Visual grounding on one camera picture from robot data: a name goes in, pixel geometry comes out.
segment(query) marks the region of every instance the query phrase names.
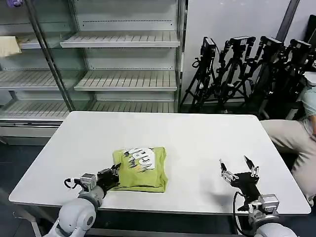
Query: white wall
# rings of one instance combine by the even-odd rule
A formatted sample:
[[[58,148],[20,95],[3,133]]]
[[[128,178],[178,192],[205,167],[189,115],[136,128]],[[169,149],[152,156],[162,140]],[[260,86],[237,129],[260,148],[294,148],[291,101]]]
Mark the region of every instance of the white wall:
[[[292,24],[285,39],[286,45],[291,39],[303,40],[310,15],[316,15],[315,0],[300,0]]]
[[[213,38],[219,50],[232,37],[255,36],[258,48],[261,36],[275,37],[290,0],[189,0],[182,97],[196,69],[191,64],[199,56],[204,36]],[[226,61],[232,56],[227,54]]]

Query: camera tripod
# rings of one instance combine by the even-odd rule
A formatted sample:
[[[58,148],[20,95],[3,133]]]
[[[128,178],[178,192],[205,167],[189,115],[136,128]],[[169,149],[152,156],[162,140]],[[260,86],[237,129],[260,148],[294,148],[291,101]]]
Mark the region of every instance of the camera tripod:
[[[255,37],[237,37],[237,38],[231,38],[229,41],[226,41],[224,50],[222,50],[220,54],[220,63],[221,66],[216,70],[218,73],[217,81],[222,81],[222,78],[224,74],[228,71],[230,68],[227,79],[223,82],[221,85],[221,93],[218,97],[218,105],[215,109],[215,112],[217,111],[224,111],[227,112],[225,109],[224,104],[229,100],[232,99],[236,92],[239,92],[242,96],[241,97],[235,97],[235,98],[243,98],[244,100],[248,99],[247,91],[246,91],[246,82],[249,81],[251,84],[252,81],[249,79],[253,72],[249,71],[248,74],[246,74],[246,68],[248,65],[252,65],[252,61],[249,60],[249,56],[251,53],[251,49],[254,45],[256,38]],[[230,47],[233,47],[233,57],[228,61],[227,65],[225,63],[225,56],[227,52],[229,51]],[[244,62],[242,62],[243,53],[245,53]],[[240,81],[233,82],[233,78],[235,75],[236,70],[240,70],[238,79]]]
[[[197,72],[195,73],[180,103],[180,109],[182,108],[187,96],[190,94],[193,97],[193,100],[189,109],[189,113],[198,113],[201,110],[205,100],[209,98],[210,94],[212,93],[212,87],[209,87],[209,83],[211,76],[213,79],[215,79],[215,73],[213,70],[215,49],[216,44],[214,41],[208,37],[204,37],[200,50],[201,57],[200,59],[195,58],[196,61],[192,64],[192,67],[197,68]],[[193,94],[191,89],[195,81],[197,81],[197,87],[195,93]]]

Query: person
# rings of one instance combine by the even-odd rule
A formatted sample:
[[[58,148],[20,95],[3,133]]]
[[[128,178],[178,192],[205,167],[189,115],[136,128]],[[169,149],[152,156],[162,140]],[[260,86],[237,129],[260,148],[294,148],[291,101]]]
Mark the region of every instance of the person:
[[[316,196],[316,87],[307,90],[302,102],[306,116],[299,120],[264,120],[265,131],[280,153],[297,154],[291,173],[307,201]]]

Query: black tripod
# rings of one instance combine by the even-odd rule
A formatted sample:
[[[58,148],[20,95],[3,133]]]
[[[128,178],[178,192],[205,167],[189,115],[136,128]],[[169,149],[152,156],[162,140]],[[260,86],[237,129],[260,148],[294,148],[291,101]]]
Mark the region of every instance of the black tripod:
[[[287,60],[284,57],[284,50],[285,48],[282,42],[274,38],[268,38],[265,36],[261,37],[256,56],[248,59],[250,70],[245,74],[245,79],[253,77],[254,72],[260,66],[262,66],[262,69],[255,84],[252,80],[249,80],[251,93],[248,99],[245,100],[245,102],[242,103],[237,110],[241,109],[244,105],[247,105],[247,103],[262,105],[263,101],[273,93],[274,78],[279,68],[281,68],[285,60]]]
[[[224,50],[222,50],[221,55],[220,55],[220,59],[222,58],[223,63],[221,63],[220,68],[216,70],[216,72],[218,73],[218,77],[216,81],[222,81],[222,78],[225,72],[227,72],[229,68],[230,70],[228,72],[227,79],[221,85],[221,93],[219,95],[218,105],[215,109],[216,112],[217,111],[226,112],[224,104],[229,99],[233,98],[237,91],[241,93],[242,95],[241,97],[237,97],[237,98],[243,98],[245,100],[248,98],[245,83],[249,79],[245,77],[245,71],[248,64],[250,63],[248,59],[249,59],[251,49],[254,45],[255,40],[256,40],[255,37],[238,37],[238,38],[231,38],[229,41],[226,41]],[[233,57],[228,61],[228,64],[225,65],[225,60],[223,58],[225,58],[231,46],[233,46],[234,54],[233,54]],[[245,62],[243,63],[242,56],[245,51],[246,51]],[[238,69],[238,67],[240,69],[240,74],[238,78],[241,81],[237,81],[234,84],[232,84],[235,71]]]
[[[266,111],[271,119],[284,119],[295,106],[295,102],[305,86],[304,72],[310,70],[315,60],[313,47],[300,40],[292,39],[285,51],[289,62],[278,71],[274,86],[274,93],[267,103]]]
[[[215,73],[213,70],[213,63],[215,58],[215,49],[216,44],[212,39],[208,37],[203,38],[203,44],[200,51],[200,59],[195,58],[196,61],[192,64],[192,67],[197,68],[197,71],[186,90],[186,93],[180,103],[180,110],[185,102],[187,96],[190,94],[193,96],[191,107],[189,113],[198,113],[200,112],[204,102],[212,94],[212,88],[209,87],[210,76],[215,79]],[[197,81],[197,87],[194,94],[191,92],[191,89]]]

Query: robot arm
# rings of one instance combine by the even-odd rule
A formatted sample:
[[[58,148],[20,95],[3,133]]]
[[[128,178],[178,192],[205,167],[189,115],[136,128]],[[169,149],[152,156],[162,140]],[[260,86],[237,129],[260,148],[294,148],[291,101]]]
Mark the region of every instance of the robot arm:
[[[119,166],[98,172],[98,180],[93,174],[84,174],[80,179],[74,179],[72,187],[68,185],[71,180],[66,179],[64,183],[68,188],[80,185],[82,190],[77,199],[62,206],[57,221],[45,237],[83,237],[94,224],[107,191],[119,184]]]
[[[244,159],[251,172],[233,174],[226,169],[226,166],[220,160],[221,176],[232,187],[239,188],[242,192],[236,192],[233,201],[234,221],[237,229],[244,236],[252,237],[253,235],[244,233],[236,222],[235,202],[236,197],[240,194],[245,198],[244,205],[238,208],[238,211],[248,211],[249,224],[254,237],[297,237],[295,233],[283,225],[279,224],[279,215],[277,208],[279,201],[274,194],[262,195],[256,187],[259,181],[259,167],[244,156]]]

